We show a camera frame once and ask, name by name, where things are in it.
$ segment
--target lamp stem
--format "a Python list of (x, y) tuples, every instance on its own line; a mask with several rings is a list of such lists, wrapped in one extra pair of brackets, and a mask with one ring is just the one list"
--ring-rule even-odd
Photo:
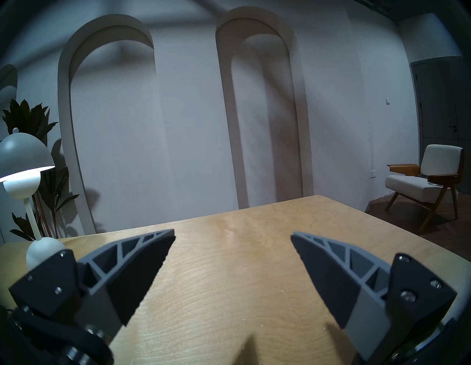
[(24, 203), (24, 208), (26, 209), (26, 213), (28, 213), (28, 219), (31, 224), (32, 232), (34, 233), (34, 238), (36, 239), (36, 241), (39, 241), (42, 237), (41, 237), (41, 234), (39, 233), (38, 224), (36, 223), (36, 220), (34, 219), (34, 214), (32, 212), (29, 198), (23, 199), (23, 203)]

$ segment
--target wooden table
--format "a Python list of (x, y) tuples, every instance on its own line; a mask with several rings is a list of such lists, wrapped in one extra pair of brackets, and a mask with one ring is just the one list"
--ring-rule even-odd
[[(177, 237), (147, 296), (111, 344), (116, 364), (350, 364), (354, 349), (290, 242), (293, 231), (360, 246), (391, 263), (408, 253), (466, 299), (471, 263), (353, 208), (311, 196), (179, 222), (64, 239), (80, 258), (133, 235)], [(28, 243), (0, 247), (0, 303), (26, 273)]]

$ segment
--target chair armrest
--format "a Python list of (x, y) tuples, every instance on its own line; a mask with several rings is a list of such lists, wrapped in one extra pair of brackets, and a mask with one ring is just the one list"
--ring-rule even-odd
[(427, 179), (428, 182), (438, 185), (452, 185), (458, 184), (461, 180), (459, 174), (442, 174), (442, 175), (430, 175)]
[(419, 176), (420, 166), (415, 163), (402, 163), (399, 165), (388, 165), (389, 171), (404, 174), (406, 176)]

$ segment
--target wooden chair leg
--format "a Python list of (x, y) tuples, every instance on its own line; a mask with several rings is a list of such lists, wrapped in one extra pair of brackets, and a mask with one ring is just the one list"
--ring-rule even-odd
[(451, 196), (453, 197), (453, 208), (455, 209), (455, 219), (458, 219), (458, 203), (456, 201), (456, 187), (451, 186)]
[(442, 189), (440, 190), (439, 197), (437, 198), (427, 218), (425, 218), (422, 225), (420, 226), (419, 231), (422, 232), (425, 229), (425, 227), (427, 227), (427, 225), (430, 223), (430, 220), (432, 219), (433, 215), (435, 214), (435, 211), (439, 207), (441, 200), (443, 199), (443, 197), (445, 196), (445, 193), (447, 192), (447, 189), (448, 187), (442, 187)]
[(395, 192), (394, 195), (392, 196), (391, 200), (389, 200), (389, 203), (388, 205), (386, 205), (386, 208), (384, 208), (385, 211), (387, 211), (391, 205), (394, 203), (394, 201), (396, 200), (396, 198), (398, 197), (399, 193), (398, 192)]

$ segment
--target gray door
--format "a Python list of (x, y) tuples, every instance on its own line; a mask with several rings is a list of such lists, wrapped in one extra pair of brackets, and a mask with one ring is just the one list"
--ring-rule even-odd
[(458, 145), (453, 88), (445, 61), (414, 65), (418, 86), (421, 153), (430, 144)]
[[(460, 146), (471, 158), (471, 69), (463, 57), (413, 64), (419, 110), (420, 161), (430, 144)], [(471, 193), (471, 163), (465, 163), (458, 190)]]
[(455, 97), (458, 146), (465, 153), (463, 179), (458, 190), (471, 194), (471, 68), (462, 57), (447, 60), (447, 66)]

